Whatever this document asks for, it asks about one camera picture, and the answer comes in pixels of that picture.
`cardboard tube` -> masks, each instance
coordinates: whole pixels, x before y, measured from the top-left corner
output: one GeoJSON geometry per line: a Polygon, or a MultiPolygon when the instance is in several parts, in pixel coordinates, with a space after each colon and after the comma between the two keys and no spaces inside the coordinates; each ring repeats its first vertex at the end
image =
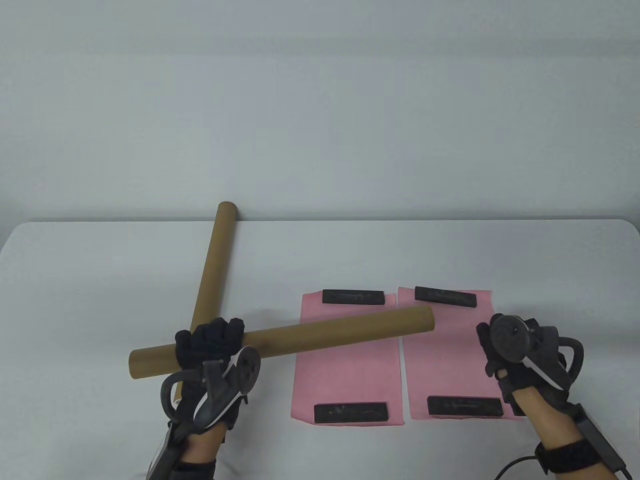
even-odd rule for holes
{"type": "MultiPolygon", "coordinates": [[[[237,212],[237,207],[231,202],[218,204],[216,221],[213,223],[209,249],[202,269],[196,305],[193,308],[193,317],[189,328],[192,332],[198,325],[209,323],[220,315],[231,258],[231,247],[236,233],[237,212]]],[[[181,394],[182,384],[178,384],[175,390],[175,399],[179,400],[181,394]]]]}
{"type": "MultiPolygon", "coordinates": [[[[430,332],[434,327],[435,320],[429,307],[411,307],[257,330],[246,333],[243,344],[256,347],[262,358],[268,358],[430,332]]],[[[165,375],[179,369],[173,344],[134,350],[129,355],[129,373],[132,378],[165,375]]]]}

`pink foam pad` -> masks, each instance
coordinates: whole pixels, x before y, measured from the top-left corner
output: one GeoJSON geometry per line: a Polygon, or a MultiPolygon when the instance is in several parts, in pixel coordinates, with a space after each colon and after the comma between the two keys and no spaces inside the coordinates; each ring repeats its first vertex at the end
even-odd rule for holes
{"type": "MultiPolygon", "coordinates": [[[[435,316],[432,332],[403,337],[406,384],[411,418],[433,418],[427,409],[430,395],[451,397],[497,397],[502,394],[495,378],[484,373],[486,357],[478,342],[476,325],[493,315],[491,291],[468,291],[477,296],[477,307],[456,307],[415,300],[413,289],[398,288],[398,307],[429,305],[435,316]]],[[[502,402],[503,419],[519,419],[502,402]]]]}
{"type": "MultiPolygon", "coordinates": [[[[322,303],[322,292],[308,293],[302,297],[300,323],[392,310],[395,307],[395,294],[386,295],[384,305],[333,305],[322,303]]],[[[298,353],[291,418],[314,424],[316,404],[362,402],[385,402],[389,420],[330,425],[368,427],[404,424],[398,339],[298,353]]]]}

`white table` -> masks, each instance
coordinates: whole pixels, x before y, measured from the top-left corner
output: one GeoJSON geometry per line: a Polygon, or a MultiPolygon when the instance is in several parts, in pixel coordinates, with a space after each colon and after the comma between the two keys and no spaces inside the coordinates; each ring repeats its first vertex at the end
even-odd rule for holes
{"type": "MultiPolygon", "coordinates": [[[[191,319],[209,222],[27,223],[0,253],[0,465],[7,479],[142,478],[165,431],[161,378],[127,355],[191,319]]],[[[496,311],[580,339],[572,398],[640,475],[640,239],[622,220],[254,221],[238,225],[223,307],[295,323],[322,288],[491,289],[496,311]]],[[[289,418],[294,356],[263,363],[216,478],[492,479],[530,454],[528,422],[322,428],[289,418]]],[[[535,462],[506,479],[544,478],[535,462]]]]}

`black cable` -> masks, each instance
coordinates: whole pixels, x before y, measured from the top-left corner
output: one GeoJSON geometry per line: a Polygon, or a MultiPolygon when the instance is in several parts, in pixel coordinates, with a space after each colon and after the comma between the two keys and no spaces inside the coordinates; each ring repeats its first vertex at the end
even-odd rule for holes
{"type": "Polygon", "coordinates": [[[502,470],[500,470],[500,473],[493,480],[500,480],[500,478],[504,475],[504,473],[507,470],[509,470],[511,467],[513,467],[513,465],[516,465],[516,464],[520,463],[521,461],[525,461],[525,460],[537,460],[537,458],[534,457],[533,455],[529,455],[529,456],[526,456],[526,457],[517,458],[514,461],[510,461],[509,463],[507,463],[507,465],[502,470]]]}

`black glove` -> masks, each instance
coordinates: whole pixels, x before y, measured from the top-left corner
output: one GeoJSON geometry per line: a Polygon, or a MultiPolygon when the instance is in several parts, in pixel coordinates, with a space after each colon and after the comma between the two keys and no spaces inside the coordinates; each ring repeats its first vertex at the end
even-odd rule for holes
{"type": "MultiPolygon", "coordinates": [[[[175,357],[183,370],[202,369],[202,362],[221,360],[224,371],[231,356],[238,353],[242,347],[243,335],[242,320],[232,318],[227,323],[219,317],[208,324],[196,327],[193,333],[189,330],[176,333],[175,357]]],[[[206,392],[207,389],[201,383],[183,382],[182,399],[176,409],[178,417],[184,420],[192,419],[198,402],[206,392]]],[[[238,399],[220,419],[229,430],[236,424],[241,400],[238,399]]]]}
{"type": "MultiPolygon", "coordinates": [[[[551,387],[541,376],[535,373],[532,369],[525,367],[523,364],[514,364],[508,362],[502,358],[498,352],[496,352],[490,338],[490,327],[496,318],[501,317],[502,314],[495,314],[491,317],[490,323],[479,323],[476,326],[476,332],[480,345],[486,355],[487,363],[484,367],[484,371],[487,376],[495,376],[502,392],[503,400],[510,404],[513,412],[516,415],[523,415],[522,410],[513,398],[513,392],[516,390],[522,390],[527,387],[535,387],[545,400],[551,404],[554,408],[560,409],[562,405],[566,404],[568,398],[568,392],[562,392],[560,390],[551,387]],[[498,372],[505,370],[507,376],[498,378],[498,372]]],[[[534,319],[526,320],[525,323],[529,328],[535,328],[538,323],[534,319]]],[[[566,359],[562,353],[558,353],[558,360],[566,368],[566,359]]]]}

